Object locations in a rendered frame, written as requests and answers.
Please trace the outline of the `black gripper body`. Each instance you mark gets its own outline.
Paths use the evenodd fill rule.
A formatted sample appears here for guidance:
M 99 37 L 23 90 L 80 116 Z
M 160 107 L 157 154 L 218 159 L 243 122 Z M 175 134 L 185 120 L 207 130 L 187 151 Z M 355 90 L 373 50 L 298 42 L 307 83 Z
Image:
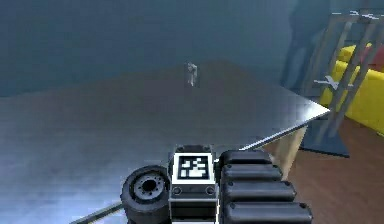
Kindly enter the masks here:
M 170 224 L 169 187 L 163 166 L 149 165 L 132 172 L 120 195 L 127 224 Z

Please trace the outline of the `small grey figure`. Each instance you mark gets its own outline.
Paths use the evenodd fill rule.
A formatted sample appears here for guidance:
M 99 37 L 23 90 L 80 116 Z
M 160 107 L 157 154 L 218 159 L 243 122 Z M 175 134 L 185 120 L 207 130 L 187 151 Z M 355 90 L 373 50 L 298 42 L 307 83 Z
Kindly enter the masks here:
M 187 83 L 195 86 L 198 78 L 198 67 L 192 62 L 186 64 Z

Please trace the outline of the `yellow sofa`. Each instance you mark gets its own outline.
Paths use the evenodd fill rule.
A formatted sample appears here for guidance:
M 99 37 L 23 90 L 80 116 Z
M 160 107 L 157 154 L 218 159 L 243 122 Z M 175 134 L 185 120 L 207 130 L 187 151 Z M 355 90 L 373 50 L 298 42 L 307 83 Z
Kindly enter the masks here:
M 337 56 L 331 77 L 339 81 L 347 68 L 356 45 L 343 47 Z M 320 97 L 320 104 L 328 105 L 332 92 L 325 89 Z M 384 72 L 369 68 L 367 75 L 352 100 L 346 116 L 376 132 L 384 134 Z

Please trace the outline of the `grey metal table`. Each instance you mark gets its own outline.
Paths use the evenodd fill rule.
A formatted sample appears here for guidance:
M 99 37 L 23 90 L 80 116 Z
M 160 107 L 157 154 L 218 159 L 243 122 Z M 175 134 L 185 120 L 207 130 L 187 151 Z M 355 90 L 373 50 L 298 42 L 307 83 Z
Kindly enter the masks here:
M 229 61 L 0 98 L 0 224 L 70 224 L 119 199 L 179 145 L 249 149 L 327 109 Z

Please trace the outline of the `grey metal chair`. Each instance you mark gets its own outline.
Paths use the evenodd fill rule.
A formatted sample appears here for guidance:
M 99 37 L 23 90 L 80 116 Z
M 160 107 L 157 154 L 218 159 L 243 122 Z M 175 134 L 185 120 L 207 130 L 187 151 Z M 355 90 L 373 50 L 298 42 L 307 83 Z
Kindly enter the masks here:
M 329 59 L 326 76 L 320 84 L 316 76 L 320 72 L 322 54 L 328 39 L 338 24 L 342 24 L 343 29 L 338 36 L 337 44 Z M 341 79 L 335 82 L 331 77 L 331 72 L 336 66 L 337 56 L 341 52 L 354 24 L 362 24 L 364 31 L 352 52 Z M 350 11 L 348 14 L 331 13 L 329 15 L 326 28 L 310 58 L 306 72 L 306 81 L 302 87 L 303 95 L 309 93 L 314 83 L 320 84 L 321 92 L 329 88 L 333 94 L 329 104 L 330 114 L 316 133 L 315 144 L 321 143 L 325 136 L 333 138 L 336 135 L 344 115 L 368 73 L 369 63 L 372 62 L 379 45 L 384 41 L 384 30 L 381 30 L 383 25 L 384 15 L 370 14 L 366 10 Z

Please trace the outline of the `red cushion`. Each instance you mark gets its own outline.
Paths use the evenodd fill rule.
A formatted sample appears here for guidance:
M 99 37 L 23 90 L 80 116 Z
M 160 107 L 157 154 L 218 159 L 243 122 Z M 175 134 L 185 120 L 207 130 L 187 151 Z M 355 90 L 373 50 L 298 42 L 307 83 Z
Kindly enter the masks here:
M 371 45 L 367 45 L 365 50 L 361 54 L 360 62 L 363 62 L 366 59 L 370 50 Z M 384 44 L 378 47 L 375 56 L 373 57 L 371 63 L 369 63 L 369 68 L 379 72 L 384 72 Z

